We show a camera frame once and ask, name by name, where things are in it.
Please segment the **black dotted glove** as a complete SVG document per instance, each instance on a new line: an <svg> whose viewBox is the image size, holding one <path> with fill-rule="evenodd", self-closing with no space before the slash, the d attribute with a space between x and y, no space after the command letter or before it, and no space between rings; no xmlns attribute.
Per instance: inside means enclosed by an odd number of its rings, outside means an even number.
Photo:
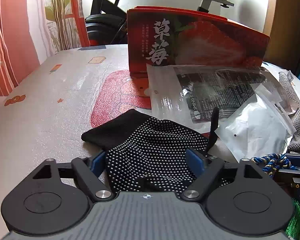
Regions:
<svg viewBox="0 0 300 240"><path fill-rule="evenodd" d="M133 109L84 132L81 139L105 152L113 193L174 192L180 196L196 179L186 163L186 150L192 148L208 157L208 139L200 133Z"/></svg>

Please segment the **white frosted zip pouch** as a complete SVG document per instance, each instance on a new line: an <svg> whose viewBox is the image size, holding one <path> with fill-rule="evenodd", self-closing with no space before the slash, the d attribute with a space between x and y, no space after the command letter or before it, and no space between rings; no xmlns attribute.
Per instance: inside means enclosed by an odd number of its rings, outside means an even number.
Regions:
<svg viewBox="0 0 300 240"><path fill-rule="evenodd" d="M221 122L216 134L237 161L286 152L296 129L281 102L273 85L256 84L255 93Z"/></svg>

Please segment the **clear bag black mask pack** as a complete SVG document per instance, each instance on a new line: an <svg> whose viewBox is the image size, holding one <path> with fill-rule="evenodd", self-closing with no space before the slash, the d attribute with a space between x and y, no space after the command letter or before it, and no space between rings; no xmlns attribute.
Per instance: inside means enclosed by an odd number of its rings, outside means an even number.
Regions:
<svg viewBox="0 0 300 240"><path fill-rule="evenodd" d="M200 133L210 130L214 108L224 120L243 105L259 85L273 102L291 115L297 103L288 98L280 83L264 68L244 69L199 65L147 66L152 114Z"/></svg>

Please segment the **grey knitted cloth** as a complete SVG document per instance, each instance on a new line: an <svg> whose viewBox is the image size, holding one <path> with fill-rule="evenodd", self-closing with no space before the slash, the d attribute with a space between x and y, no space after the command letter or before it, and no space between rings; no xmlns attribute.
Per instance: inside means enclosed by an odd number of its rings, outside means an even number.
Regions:
<svg viewBox="0 0 300 240"><path fill-rule="evenodd" d="M292 87L290 78L287 74L285 74L284 72L279 72L279 82L287 93L288 98L295 102L298 106L296 112L290 115L290 119L293 123L294 128L296 129L296 132L294 133L290 141L288 150L290 152L300 152L300 99L298 98L294 88Z"/></svg>

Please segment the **green tinsel tassel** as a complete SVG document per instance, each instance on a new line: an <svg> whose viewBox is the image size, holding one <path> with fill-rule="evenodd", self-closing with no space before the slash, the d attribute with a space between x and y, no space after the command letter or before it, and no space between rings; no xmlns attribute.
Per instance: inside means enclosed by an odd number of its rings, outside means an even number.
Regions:
<svg viewBox="0 0 300 240"><path fill-rule="evenodd" d="M293 199L294 204L294 215L289 221L286 229L286 235L289 239L298 240L300 239L300 204L296 199Z"/></svg>

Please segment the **red strawberry cardboard box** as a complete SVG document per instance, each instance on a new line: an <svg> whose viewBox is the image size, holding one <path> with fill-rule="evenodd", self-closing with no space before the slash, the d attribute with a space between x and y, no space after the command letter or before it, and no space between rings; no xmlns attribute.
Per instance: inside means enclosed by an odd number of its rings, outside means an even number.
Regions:
<svg viewBox="0 0 300 240"><path fill-rule="evenodd" d="M171 7L127 11L129 70L147 66L261 66L269 36L222 16Z"/></svg>

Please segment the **red patterned curtain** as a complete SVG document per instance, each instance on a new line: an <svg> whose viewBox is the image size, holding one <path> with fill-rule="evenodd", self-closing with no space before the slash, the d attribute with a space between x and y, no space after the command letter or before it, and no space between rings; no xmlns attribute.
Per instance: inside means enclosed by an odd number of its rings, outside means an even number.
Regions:
<svg viewBox="0 0 300 240"><path fill-rule="evenodd" d="M89 44L82 0L0 0L0 97L48 57Z"/></svg>

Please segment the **black exercise bike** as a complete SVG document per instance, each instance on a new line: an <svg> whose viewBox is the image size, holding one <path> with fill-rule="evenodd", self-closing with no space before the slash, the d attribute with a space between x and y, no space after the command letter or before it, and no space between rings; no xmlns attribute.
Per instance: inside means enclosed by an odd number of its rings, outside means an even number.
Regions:
<svg viewBox="0 0 300 240"><path fill-rule="evenodd" d="M93 0L90 15L85 18L91 46L127 43L127 13L118 6L119 1ZM224 8L234 6L227 0L202 0L197 10L208 13L212 2Z"/></svg>

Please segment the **brown wooden door frame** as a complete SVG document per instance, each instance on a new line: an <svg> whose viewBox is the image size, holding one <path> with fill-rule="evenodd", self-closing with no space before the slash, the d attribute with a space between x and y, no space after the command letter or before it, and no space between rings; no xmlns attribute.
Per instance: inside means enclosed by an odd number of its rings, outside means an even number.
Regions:
<svg viewBox="0 0 300 240"><path fill-rule="evenodd" d="M269 0L264 32L270 36L264 60L300 73L300 0Z"/></svg>

